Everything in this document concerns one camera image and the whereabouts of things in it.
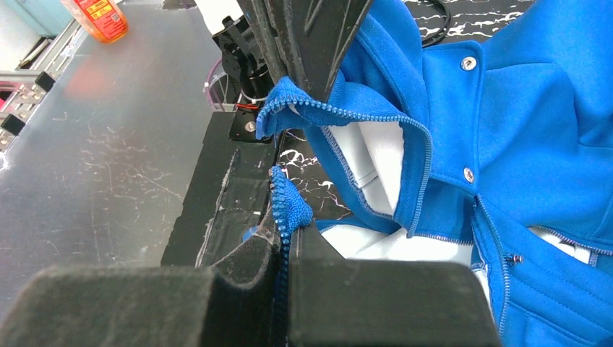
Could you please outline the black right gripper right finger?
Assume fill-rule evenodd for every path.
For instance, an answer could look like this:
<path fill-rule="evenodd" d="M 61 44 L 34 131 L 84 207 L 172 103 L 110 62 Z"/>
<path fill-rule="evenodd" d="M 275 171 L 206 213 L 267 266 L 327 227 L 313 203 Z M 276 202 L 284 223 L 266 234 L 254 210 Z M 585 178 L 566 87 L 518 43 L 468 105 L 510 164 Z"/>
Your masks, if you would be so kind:
<path fill-rule="evenodd" d="M 348 260 L 315 225 L 291 237 L 291 346 L 500 346 L 476 276 L 453 262 Z"/>

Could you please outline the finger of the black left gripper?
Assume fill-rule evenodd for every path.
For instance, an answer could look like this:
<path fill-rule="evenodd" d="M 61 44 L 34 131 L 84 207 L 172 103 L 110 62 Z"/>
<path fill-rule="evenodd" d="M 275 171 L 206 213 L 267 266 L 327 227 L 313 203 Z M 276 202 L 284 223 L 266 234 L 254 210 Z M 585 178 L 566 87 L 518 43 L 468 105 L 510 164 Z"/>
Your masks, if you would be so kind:
<path fill-rule="evenodd" d="M 286 76 L 286 65 L 279 54 L 273 35 L 273 26 L 268 14 L 266 1 L 238 0 L 237 2 L 254 33 L 271 78 L 279 80 L 281 77 Z"/>
<path fill-rule="evenodd" d="M 328 101 L 340 64 L 372 2 L 266 1 L 280 75 L 313 99 Z"/>

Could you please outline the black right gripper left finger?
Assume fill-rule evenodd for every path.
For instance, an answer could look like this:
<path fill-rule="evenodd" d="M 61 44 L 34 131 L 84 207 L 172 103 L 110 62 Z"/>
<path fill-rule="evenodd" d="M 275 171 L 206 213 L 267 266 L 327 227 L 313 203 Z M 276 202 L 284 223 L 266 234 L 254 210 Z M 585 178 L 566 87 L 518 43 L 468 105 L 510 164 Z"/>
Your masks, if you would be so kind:
<path fill-rule="evenodd" d="M 3 346 L 268 346 L 278 248 L 254 235 L 209 267 L 52 267 Z"/>

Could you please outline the blue zip jacket white lining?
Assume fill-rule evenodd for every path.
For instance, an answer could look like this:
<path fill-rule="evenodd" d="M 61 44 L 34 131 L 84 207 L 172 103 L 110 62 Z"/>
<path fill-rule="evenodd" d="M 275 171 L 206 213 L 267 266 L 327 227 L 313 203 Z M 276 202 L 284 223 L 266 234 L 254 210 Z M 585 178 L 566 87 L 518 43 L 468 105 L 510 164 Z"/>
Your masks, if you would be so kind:
<path fill-rule="evenodd" d="M 328 101 L 282 77 L 256 135 L 305 133 L 350 218 L 317 230 L 348 260 L 453 262 L 500 346 L 612 344 L 612 3 L 536 1 L 479 43 L 423 47 L 374 1 Z M 291 237 L 312 210 L 270 171 L 289 344 Z"/>

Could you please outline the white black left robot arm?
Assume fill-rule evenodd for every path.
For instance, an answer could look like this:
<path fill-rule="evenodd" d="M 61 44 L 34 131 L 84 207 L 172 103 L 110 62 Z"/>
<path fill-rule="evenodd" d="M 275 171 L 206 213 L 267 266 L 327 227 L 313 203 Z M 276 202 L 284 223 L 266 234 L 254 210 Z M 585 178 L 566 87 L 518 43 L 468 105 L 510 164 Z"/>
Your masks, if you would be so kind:
<path fill-rule="evenodd" d="M 282 77 L 328 101 L 371 1 L 197 1 L 223 70 L 259 101 Z"/>

